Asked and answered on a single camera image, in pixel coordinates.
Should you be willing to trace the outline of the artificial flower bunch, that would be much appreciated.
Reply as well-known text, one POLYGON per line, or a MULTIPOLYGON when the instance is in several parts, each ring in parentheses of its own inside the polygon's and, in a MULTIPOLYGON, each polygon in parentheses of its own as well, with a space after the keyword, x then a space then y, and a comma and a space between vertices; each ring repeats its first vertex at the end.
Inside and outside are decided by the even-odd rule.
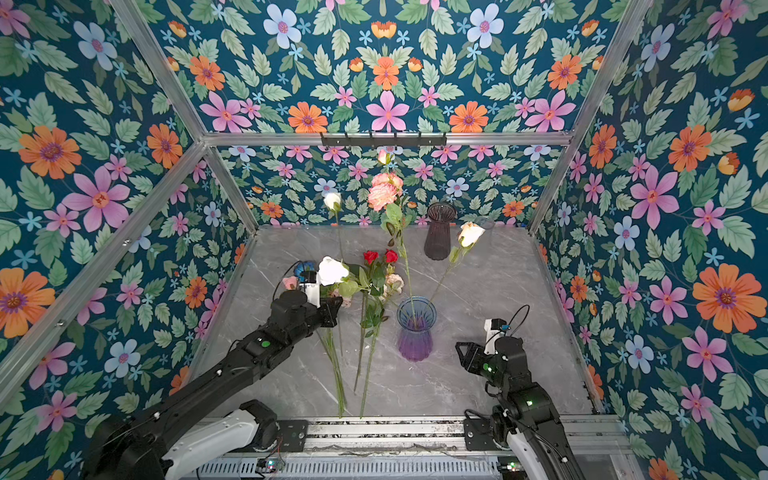
MULTIPOLYGON (((342 308, 352 306, 355 301, 360 302, 360 315, 357 321, 359 331, 357 360, 351 385, 352 392, 360 396, 359 414, 363 415, 368 399, 375 348, 383 324, 388 320, 386 309, 392 299, 402 293, 405 281, 396 272, 395 264, 398 261, 398 255, 392 250, 384 253, 368 250, 363 253, 361 264, 349 264, 341 258, 333 259, 346 264, 360 284, 360 291, 351 300, 343 299, 342 308)), ((296 262, 283 275, 276 291, 278 293, 301 291, 298 287, 297 275, 304 270, 314 270, 318 273, 321 261, 322 259, 318 262, 296 262)))

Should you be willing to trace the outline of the purple blue glass vase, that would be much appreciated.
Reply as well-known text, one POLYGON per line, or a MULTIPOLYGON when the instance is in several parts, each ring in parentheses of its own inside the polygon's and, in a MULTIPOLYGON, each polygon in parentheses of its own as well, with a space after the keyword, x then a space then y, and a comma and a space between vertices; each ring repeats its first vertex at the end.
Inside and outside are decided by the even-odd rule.
POLYGON ((426 297, 413 296, 404 300, 397 309, 400 326, 397 347, 403 358, 420 362, 433 351, 432 328, 437 320, 434 304, 426 297))

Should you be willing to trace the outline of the small white bud stem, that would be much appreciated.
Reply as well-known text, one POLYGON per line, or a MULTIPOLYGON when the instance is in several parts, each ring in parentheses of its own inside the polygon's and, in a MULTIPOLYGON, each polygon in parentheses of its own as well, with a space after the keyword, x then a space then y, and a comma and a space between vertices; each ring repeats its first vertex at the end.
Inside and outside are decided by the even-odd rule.
POLYGON ((324 196, 324 205, 328 209, 329 214, 334 219, 335 231, 337 234, 337 240, 339 244, 339 254, 341 259, 344 259, 343 240, 341 236, 341 223, 340 223, 340 212, 343 206, 341 195, 338 192, 331 192, 326 194, 324 196))

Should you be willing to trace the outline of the dark mauve glass vase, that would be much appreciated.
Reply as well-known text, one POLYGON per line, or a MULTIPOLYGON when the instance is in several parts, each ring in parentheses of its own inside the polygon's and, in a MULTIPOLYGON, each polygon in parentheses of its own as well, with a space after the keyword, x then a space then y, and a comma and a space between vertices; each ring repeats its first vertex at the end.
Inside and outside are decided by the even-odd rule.
POLYGON ((446 259, 451 251, 451 224, 457 217, 455 207, 436 202, 427 208, 428 233, 424 243, 425 255, 434 261, 446 259))

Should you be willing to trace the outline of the pink carnation stem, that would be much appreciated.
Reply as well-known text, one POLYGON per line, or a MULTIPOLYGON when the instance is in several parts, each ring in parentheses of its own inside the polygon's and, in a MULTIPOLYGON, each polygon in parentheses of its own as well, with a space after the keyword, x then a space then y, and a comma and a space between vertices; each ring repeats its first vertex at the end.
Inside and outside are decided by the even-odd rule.
POLYGON ((406 246, 406 229, 413 220, 408 210, 405 181, 394 171, 379 173, 368 190, 368 205, 380 214, 381 226, 389 234, 388 247, 394 249, 404 264, 408 302, 415 312, 409 255, 406 246))

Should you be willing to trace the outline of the cream white rose stem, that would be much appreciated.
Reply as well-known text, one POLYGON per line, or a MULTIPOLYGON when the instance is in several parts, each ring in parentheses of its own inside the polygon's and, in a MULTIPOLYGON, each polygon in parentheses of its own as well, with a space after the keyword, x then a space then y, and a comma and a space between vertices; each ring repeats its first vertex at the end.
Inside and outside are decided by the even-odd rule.
POLYGON ((430 302, 434 301, 447 277, 461 264, 467 254, 475 247, 485 231, 485 228, 473 222, 466 222, 461 226, 457 237, 458 246, 451 249, 448 256, 448 267, 438 281, 434 292, 429 297, 430 302))

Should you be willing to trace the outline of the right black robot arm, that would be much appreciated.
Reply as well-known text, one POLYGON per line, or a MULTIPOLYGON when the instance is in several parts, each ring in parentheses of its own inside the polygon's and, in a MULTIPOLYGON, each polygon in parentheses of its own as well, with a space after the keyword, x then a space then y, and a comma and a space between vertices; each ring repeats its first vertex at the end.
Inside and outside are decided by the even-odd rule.
POLYGON ((492 336, 484 346, 458 342, 455 349, 461 367, 483 377, 496 401, 489 414, 464 412, 466 449, 507 450, 497 464, 504 479, 583 479, 559 412, 532 378, 523 340, 492 336))

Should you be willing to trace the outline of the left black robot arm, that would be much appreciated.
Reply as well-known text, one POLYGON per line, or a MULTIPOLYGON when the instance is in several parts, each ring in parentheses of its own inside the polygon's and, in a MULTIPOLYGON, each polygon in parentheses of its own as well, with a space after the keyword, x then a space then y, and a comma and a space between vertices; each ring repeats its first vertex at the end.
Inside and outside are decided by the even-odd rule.
POLYGON ((312 303, 300 290, 283 292, 267 322, 169 398, 129 418, 110 417, 93 434, 84 479, 178 479, 208 461, 245 447, 271 429, 271 410, 245 403, 217 424, 198 424, 226 400, 275 370, 319 328, 333 328, 343 300, 312 303))

